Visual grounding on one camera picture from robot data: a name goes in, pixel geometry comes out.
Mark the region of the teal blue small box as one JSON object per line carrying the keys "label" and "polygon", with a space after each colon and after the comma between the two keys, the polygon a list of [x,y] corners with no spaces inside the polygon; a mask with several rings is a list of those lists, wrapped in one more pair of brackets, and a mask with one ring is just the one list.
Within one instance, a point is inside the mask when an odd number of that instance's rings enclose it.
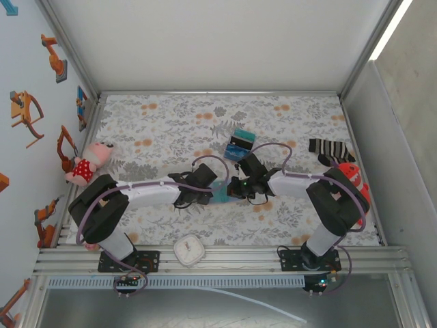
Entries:
{"label": "teal blue small box", "polygon": [[227,144],[223,157],[230,161],[238,162],[249,153],[249,150],[233,144]]}

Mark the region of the black credit card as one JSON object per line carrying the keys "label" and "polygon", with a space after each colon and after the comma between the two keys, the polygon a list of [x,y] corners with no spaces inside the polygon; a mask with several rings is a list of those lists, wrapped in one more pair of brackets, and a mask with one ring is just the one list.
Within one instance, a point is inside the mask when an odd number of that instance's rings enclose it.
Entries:
{"label": "black credit card", "polygon": [[235,135],[231,136],[229,143],[245,150],[252,150],[253,147],[253,143],[245,139],[236,137]]}

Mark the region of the floral patterned table mat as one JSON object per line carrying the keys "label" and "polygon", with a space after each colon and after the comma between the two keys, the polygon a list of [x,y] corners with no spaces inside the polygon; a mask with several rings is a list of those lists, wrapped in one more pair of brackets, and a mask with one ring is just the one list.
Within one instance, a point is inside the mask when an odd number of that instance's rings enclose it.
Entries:
{"label": "floral patterned table mat", "polygon": [[[115,149],[100,173],[150,180],[188,171],[198,159],[219,178],[234,175],[221,158],[236,128],[256,135],[256,156],[267,168],[286,164],[299,173],[325,171],[308,151],[310,139],[351,142],[335,96],[110,95],[94,138]],[[302,244],[319,223],[306,200],[259,196],[181,210],[148,206],[128,211],[119,226],[137,245],[171,245],[194,234],[204,245],[275,246]]]}

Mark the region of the black white striped sock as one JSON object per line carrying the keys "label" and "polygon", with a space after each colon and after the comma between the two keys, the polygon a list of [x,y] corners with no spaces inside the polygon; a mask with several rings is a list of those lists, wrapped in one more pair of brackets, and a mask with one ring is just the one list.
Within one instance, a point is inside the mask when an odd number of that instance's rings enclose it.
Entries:
{"label": "black white striped sock", "polygon": [[313,138],[309,140],[308,151],[316,154],[318,161],[327,167],[356,161],[346,144],[341,141]]}

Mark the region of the red plush monster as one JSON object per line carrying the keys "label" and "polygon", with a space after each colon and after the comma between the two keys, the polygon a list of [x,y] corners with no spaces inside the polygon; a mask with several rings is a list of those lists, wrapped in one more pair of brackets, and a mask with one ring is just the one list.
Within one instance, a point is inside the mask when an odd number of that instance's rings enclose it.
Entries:
{"label": "red plush monster", "polygon": [[[336,168],[340,169],[340,171],[348,178],[348,180],[361,192],[361,195],[366,199],[369,206],[371,205],[371,198],[369,195],[369,185],[364,182],[361,176],[361,169],[359,166],[353,163],[340,163]],[[340,192],[336,195],[336,200],[339,200],[341,197]],[[355,230],[360,230],[364,228],[363,219],[360,218],[357,223],[354,225]]]}

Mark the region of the small right circuit board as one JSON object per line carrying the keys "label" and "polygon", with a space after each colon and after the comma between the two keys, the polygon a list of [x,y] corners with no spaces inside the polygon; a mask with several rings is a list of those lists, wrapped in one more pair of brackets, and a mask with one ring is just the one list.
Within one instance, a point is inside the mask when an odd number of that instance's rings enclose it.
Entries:
{"label": "small right circuit board", "polygon": [[330,284],[333,284],[337,281],[338,272],[336,271],[328,271],[325,273],[320,273],[315,276],[315,284],[320,288],[325,288]]}

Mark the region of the small circuit board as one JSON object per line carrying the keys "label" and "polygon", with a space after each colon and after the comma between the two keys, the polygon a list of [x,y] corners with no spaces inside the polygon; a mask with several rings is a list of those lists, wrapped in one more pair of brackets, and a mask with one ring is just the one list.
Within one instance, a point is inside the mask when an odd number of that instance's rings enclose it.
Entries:
{"label": "small circuit board", "polygon": [[325,288],[330,284],[333,284],[337,281],[338,272],[336,271],[328,271],[325,273],[320,273],[315,276],[315,284],[320,288]]}
{"label": "small circuit board", "polygon": [[113,287],[120,293],[130,293],[139,289],[141,278],[139,276],[116,277]]}

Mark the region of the small left circuit board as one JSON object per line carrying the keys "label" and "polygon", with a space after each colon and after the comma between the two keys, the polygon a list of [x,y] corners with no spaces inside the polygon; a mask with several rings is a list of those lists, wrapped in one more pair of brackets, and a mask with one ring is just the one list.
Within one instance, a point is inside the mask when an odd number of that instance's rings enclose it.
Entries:
{"label": "small left circuit board", "polygon": [[113,287],[120,293],[130,293],[139,289],[141,278],[139,276],[116,277]]}

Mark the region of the blue orange robot sticker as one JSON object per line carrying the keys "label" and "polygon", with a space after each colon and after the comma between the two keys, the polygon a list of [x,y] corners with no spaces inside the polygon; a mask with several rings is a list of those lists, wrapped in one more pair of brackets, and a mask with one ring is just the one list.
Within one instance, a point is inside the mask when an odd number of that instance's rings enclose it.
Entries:
{"label": "blue orange robot sticker", "polygon": [[85,93],[83,88],[78,85],[76,93],[76,114],[79,121],[78,126],[80,132],[85,130],[87,127],[91,111],[90,106],[91,100],[88,99],[87,94]]}

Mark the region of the orange grey robot sticker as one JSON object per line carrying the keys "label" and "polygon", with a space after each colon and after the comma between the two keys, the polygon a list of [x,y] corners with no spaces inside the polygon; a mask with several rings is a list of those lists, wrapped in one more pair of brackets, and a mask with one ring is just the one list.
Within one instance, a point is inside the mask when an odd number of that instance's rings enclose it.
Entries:
{"label": "orange grey robot sticker", "polygon": [[[27,91],[10,92],[11,100],[11,118],[18,118],[18,121],[11,125],[12,128],[22,124],[31,133],[34,140],[26,145],[26,149],[32,147],[36,142],[44,138],[44,133],[38,133],[34,128],[34,124],[44,118],[44,112],[37,99]],[[38,112],[37,118],[32,118],[31,107],[34,107]]]}

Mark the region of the bright light strip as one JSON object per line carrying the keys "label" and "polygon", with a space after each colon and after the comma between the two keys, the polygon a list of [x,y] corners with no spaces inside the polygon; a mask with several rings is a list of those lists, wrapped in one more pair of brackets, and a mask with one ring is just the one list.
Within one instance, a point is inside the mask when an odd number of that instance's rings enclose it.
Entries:
{"label": "bright light strip", "polygon": [[373,50],[373,53],[370,55],[369,61],[376,61],[377,58],[380,56],[413,1],[414,0],[402,0],[390,23],[388,24],[387,28],[384,30],[384,33],[379,39],[375,49]]}

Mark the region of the aluminium front rail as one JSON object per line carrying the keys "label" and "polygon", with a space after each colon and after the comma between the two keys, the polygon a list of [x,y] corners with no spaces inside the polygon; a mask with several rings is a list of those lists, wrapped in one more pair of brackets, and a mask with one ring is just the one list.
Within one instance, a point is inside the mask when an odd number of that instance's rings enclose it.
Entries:
{"label": "aluminium front rail", "polygon": [[[171,246],[138,246],[141,251],[160,252],[158,273],[161,275],[278,275],[281,273],[276,247],[205,247],[205,256],[191,268],[182,266]],[[43,249],[37,257],[32,274],[97,275],[100,254],[84,247],[62,245]],[[411,272],[412,265],[404,247],[345,247],[339,250],[342,272],[348,270],[352,259],[352,272],[403,273]]]}

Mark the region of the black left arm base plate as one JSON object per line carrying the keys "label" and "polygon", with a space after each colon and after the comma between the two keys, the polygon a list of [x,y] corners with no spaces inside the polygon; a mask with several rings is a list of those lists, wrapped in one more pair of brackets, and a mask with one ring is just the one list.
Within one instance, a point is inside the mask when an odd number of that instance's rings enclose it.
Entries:
{"label": "black left arm base plate", "polygon": [[[160,252],[159,251],[134,251],[132,254],[120,260],[120,262],[125,265],[129,265],[144,273],[155,273],[158,271],[160,262]],[[111,259],[106,252],[100,254],[98,262],[98,272],[99,273],[121,273],[127,272],[130,269],[125,265]]]}

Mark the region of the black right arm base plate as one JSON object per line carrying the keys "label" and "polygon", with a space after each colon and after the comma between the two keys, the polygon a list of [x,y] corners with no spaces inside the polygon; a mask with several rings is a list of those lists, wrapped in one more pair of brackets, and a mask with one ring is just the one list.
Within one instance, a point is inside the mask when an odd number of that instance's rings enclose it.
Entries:
{"label": "black right arm base plate", "polygon": [[337,250],[330,250],[322,257],[311,258],[300,249],[280,249],[279,260],[283,272],[297,271],[341,271]]}

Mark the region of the aluminium frame post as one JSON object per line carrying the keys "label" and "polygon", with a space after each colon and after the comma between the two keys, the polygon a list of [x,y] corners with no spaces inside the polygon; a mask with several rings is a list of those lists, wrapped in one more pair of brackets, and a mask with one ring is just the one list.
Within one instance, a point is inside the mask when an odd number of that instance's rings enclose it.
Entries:
{"label": "aluminium frame post", "polygon": [[85,67],[79,52],[77,51],[73,41],[72,34],[68,31],[66,24],[55,9],[53,0],[34,0],[39,10],[44,16],[46,22],[55,34],[55,37],[61,43],[61,48],[64,50],[66,57],[71,61],[76,73],[83,85],[96,102],[100,98],[101,91],[93,81],[89,70]]}
{"label": "aluminium frame post", "polygon": [[342,102],[346,96],[350,93],[353,85],[358,79],[359,74],[365,67],[365,64],[369,61],[372,53],[375,51],[376,46],[382,39],[384,32],[386,31],[389,23],[393,20],[396,12],[404,0],[389,0],[382,15],[378,19],[376,26],[374,27],[368,41],[366,42],[361,54],[359,55],[352,72],[347,78],[343,88],[338,93],[340,102]]}

